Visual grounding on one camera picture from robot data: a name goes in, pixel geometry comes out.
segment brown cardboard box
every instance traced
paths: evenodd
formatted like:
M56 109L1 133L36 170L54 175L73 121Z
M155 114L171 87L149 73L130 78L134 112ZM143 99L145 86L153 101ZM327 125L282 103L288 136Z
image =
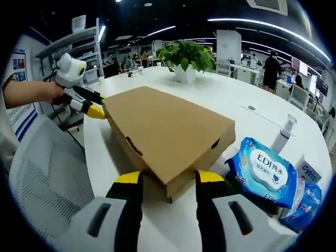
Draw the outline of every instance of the brown cardboard box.
M136 168L154 174L173 200L236 139L235 121L149 87L106 98L103 110Z

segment wet wipes package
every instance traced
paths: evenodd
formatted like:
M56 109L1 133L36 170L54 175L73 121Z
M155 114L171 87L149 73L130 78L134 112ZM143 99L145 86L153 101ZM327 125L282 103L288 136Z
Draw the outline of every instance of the wet wipes package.
M239 152L227 160L229 176L244 193L271 200L279 207L291 208L297 186L297 171L285 159L253 138L244 138Z
M299 178L293 206L283 210L279 221L295 232L303 231L314 218L321 199L322 192L318 185Z

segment ceiling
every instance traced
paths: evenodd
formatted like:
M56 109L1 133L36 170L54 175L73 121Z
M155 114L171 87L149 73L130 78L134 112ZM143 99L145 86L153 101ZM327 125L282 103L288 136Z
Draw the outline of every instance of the ceiling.
M324 29L320 29L320 27L325 28L324 22L328 21L317 19L317 13L312 11L318 10L319 6L305 4L306 11L304 11L296 0L267 1L269 3L274 1L279 1L280 4L287 3L288 15L285 16L263 9L251 8L248 1L253 2L254 0L235 0L234 4L229 0L122 0L121 2L99 0L86 2L85 5L82 4L82 1L75 0L72 1L72 6L76 6L76 8L73 9L64 8L61 3L43 6L40 15L34 18L32 26L54 41L71 33L72 18L85 14L87 15L86 26L91 27L96 24L96 17L99 17L100 25L106 25L106 31L101 40L102 51L113 45L127 46L138 36L146 36L170 26L176 27L140 39L133 45L150 44L155 39L215 37L214 33L217 29L235 29L241 34L242 40L279 49L299 58L311 67L325 68L328 66L332 68L329 61L315 48L282 30L247 22L208 21L209 18L244 18L280 26L314 43L331 58L333 48L328 47L330 41L325 39L327 36L326 33L323 33ZM152 6L145 7L146 3L151 3ZM116 40L117 37L126 35L132 36L129 39ZM243 49L250 47L267 51L267 48L262 46L242 43ZM290 60L290 57L281 53L279 56Z

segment potted plant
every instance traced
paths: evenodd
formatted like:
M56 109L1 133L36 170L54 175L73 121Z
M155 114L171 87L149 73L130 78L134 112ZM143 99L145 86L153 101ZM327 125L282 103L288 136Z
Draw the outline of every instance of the potted plant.
M157 50L156 56L168 65L170 72L175 72L177 81L187 83L195 80L196 70L213 71L215 63L210 48L192 40L174 41Z

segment white bottle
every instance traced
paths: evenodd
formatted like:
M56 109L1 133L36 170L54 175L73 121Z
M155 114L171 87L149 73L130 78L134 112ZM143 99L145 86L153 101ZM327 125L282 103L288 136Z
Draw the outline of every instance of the white bottle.
M288 114L288 121L286 122L285 126L282 127L271 146L271 150L273 150L275 153L279 154L282 148L284 148L286 145L293 130L294 123L297 123L296 118Z

